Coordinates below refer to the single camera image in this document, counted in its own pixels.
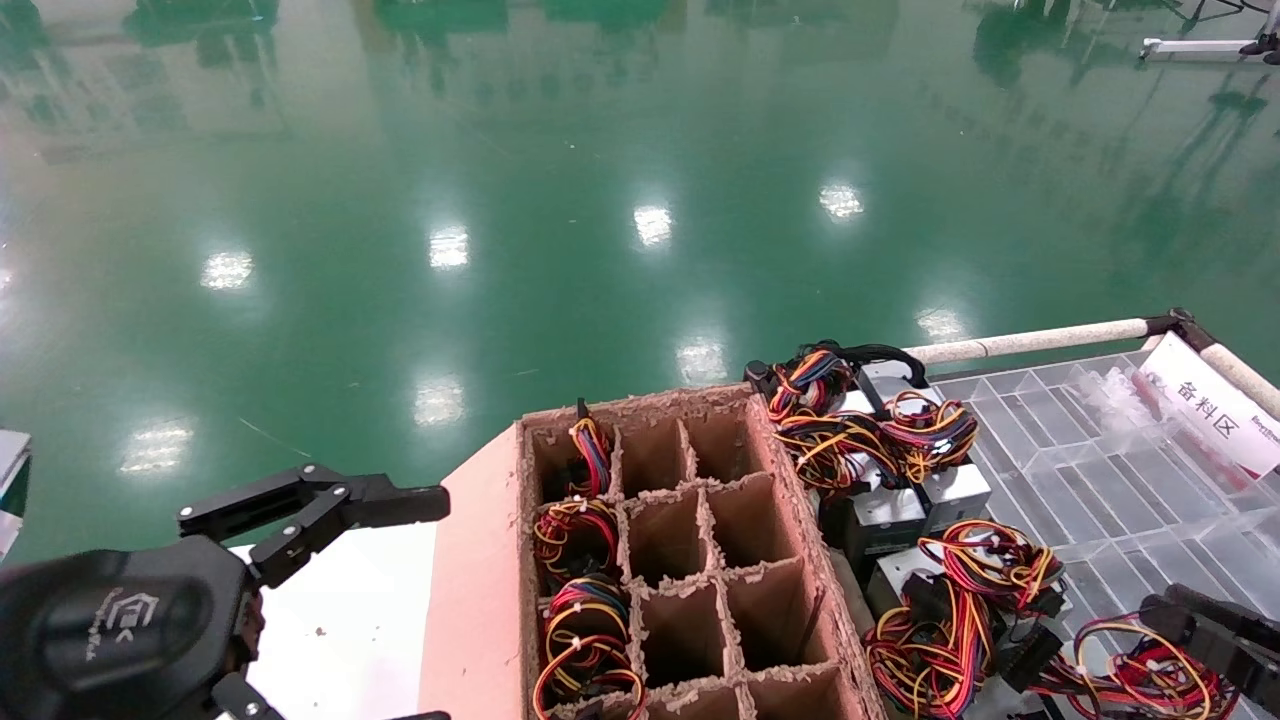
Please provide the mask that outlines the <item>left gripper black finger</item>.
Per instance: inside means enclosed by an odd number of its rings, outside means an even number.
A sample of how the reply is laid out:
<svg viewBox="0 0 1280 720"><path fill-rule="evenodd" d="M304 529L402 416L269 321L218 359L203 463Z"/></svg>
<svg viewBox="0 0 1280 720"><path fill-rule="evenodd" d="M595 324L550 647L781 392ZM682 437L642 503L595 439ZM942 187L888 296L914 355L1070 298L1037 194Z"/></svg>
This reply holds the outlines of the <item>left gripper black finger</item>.
<svg viewBox="0 0 1280 720"><path fill-rule="evenodd" d="M212 702L233 719L285 719L243 674L238 673L228 674L212 685Z"/></svg>
<svg viewBox="0 0 1280 720"><path fill-rule="evenodd" d="M221 543L283 521L250 551L256 585L278 588L353 528L434 523L449 514L443 486L399 488L387 474L344 475L308 464L183 507L178 528L182 537Z"/></svg>

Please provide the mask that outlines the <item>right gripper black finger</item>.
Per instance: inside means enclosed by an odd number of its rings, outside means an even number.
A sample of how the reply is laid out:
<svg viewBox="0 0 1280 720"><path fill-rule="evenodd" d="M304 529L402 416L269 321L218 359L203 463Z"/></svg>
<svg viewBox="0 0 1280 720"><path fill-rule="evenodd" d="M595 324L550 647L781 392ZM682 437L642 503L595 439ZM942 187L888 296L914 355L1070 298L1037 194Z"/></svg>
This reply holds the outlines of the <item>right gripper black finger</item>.
<svg viewBox="0 0 1280 720"><path fill-rule="evenodd" d="M1260 710L1279 715L1276 620L1183 584L1146 596L1139 619Z"/></svg>

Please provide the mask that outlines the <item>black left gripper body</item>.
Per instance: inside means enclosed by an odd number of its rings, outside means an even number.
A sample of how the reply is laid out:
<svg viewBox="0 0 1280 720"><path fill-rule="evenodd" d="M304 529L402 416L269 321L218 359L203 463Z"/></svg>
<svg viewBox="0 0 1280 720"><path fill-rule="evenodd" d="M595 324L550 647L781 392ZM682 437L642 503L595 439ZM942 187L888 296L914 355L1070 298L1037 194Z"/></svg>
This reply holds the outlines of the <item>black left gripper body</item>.
<svg viewBox="0 0 1280 720"><path fill-rule="evenodd" d="M259 656L262 600L204 537L3 571L5 719L214 719L214 687Z"/></svg>

